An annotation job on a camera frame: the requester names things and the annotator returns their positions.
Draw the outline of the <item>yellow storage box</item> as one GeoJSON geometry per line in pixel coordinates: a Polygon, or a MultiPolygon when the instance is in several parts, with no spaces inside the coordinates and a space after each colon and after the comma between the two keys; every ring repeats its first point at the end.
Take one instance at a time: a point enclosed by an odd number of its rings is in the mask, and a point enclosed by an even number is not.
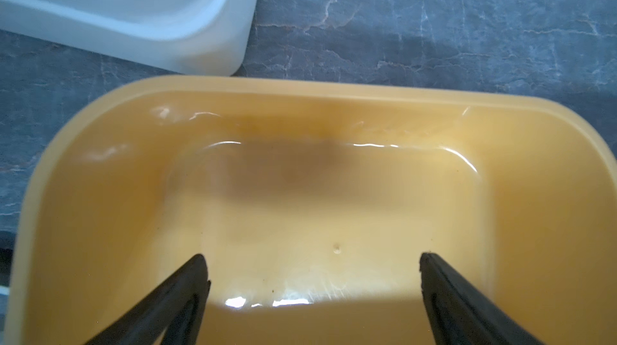
{"type": "Polygon", "coordinates": [[[8,344],[82,344],[196,254],[201,344],[430,344],[437,253],[546,344],[616,341],[616,159],[544,99],[166,76],[56,135],[8,344]]]}

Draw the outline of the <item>white storage box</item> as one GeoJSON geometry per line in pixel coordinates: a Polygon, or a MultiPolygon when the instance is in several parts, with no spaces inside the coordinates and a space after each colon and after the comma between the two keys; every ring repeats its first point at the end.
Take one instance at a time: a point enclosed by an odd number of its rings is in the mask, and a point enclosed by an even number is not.
{"type": "Polygon", "coordinates": [[[1,0],[12,33],[185,75],[241,66],[257,0],[1,0]]]}

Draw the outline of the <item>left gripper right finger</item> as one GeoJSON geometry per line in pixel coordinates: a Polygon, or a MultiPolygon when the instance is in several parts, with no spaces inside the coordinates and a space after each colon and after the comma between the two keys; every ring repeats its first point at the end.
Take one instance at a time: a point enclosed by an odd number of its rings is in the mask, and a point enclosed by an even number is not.
{"type": "Polygon", "coordinates": [[[437,344],[539,344],[436,253],[419,260],[424,306],[437,344]]]}

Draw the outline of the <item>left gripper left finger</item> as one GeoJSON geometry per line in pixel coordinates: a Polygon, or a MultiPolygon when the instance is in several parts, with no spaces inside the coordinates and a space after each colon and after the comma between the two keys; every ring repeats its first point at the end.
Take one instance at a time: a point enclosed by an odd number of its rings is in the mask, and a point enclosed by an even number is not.
{"type": "Polygon", "coordinates": [[[199,253],[89,344],[195,344],[211,282],[199,253]]]}

